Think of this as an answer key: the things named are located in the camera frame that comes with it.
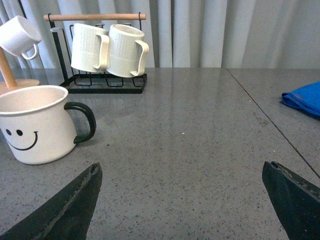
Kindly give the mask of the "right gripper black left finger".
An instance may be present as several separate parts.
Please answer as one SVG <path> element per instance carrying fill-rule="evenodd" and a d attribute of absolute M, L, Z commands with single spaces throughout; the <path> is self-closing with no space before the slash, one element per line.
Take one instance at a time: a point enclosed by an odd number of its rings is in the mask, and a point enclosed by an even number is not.
<path fill-rule="evenodd" d="M 94 163 L 62 190 L 0 236 L 2 240 L 85 240 L 103 171 Z"/>

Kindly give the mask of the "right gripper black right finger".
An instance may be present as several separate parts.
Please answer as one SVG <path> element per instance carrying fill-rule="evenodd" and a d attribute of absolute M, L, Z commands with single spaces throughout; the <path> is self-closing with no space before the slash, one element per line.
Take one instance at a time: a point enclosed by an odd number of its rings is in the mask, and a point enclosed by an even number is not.
<path fill-rule="evenodd" d="M 262 181 L 290 240 L 320 238 L 320 188 L 283 165 L 265 162 Z"/>

